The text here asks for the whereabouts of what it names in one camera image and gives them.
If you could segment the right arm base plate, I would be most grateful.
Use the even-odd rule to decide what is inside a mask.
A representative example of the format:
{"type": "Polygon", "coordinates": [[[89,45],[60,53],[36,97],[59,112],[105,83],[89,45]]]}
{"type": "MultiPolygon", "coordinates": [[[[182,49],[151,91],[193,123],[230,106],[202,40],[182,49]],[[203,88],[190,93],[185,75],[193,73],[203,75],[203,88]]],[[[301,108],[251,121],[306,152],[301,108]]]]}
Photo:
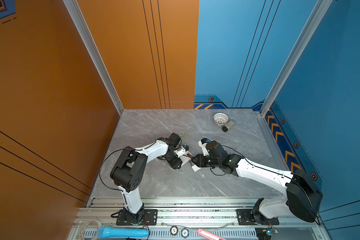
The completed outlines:
{"type": "Polygon", "coordinates": [[[260,212],[252,213],[252,210],[249,209],[237,209],[237,220],[240,226],[249,226],[249,225],[273,225],[277,226],[280,224],[277,217],[267,219],[260,212]]]}

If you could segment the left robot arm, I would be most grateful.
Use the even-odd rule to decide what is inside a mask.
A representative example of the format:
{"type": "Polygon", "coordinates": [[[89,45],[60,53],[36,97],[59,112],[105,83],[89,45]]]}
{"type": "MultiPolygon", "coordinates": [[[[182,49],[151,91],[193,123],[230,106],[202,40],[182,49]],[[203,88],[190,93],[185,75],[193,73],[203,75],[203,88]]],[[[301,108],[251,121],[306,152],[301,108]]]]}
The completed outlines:
{"type": "Polygon", "coordinates": [[[134,221],[144,215],[139,185],[143,180],[146,165],[154,159],[163,159],[172,169],[180,169],[182,156],[187,156],[189,147],[182,145],[179,135],[172,133],[168,138],[158,138],[152,144],[140,148],[124,148],[111,170],[110,178],[122,192],[125,201],[124,213],[134,221]]]}

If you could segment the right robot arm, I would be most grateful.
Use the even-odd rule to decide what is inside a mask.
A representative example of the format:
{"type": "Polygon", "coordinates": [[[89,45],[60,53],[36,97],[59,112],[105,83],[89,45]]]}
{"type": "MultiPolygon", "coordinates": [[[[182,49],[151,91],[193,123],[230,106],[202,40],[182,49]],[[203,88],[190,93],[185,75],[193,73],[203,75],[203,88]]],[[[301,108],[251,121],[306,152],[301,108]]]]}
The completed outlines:
{"type": "Polygon", "coordinates": [[[203,152],[192,159],[198,168],[219,168],[226,175],[248,178],[281,193],[279,197],[259,198],[256,201],[251,210],[255,224],[274,224],[279,217],[287,216],[318,223],[323,194],[305,171],[297,169],[291,172],[261,165],[239,152],[228,154],[220,143],[206,138],[199,141],[199,146],[203,152]]]}

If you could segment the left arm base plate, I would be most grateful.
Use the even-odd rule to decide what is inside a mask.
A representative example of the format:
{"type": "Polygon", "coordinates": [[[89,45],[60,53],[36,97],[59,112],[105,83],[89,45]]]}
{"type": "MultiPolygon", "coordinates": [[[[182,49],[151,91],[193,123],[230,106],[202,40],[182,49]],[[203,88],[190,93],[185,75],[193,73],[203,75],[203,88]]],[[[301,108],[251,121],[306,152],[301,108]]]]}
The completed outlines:
{"type": "Polygon", "coordinates": [[[157,209],[143,209],[138,211],[136,214],[130,213],[127,209],[123,208],[118,211],[116,225],[117,226],[155,226],[158,220],[157,209]]]}

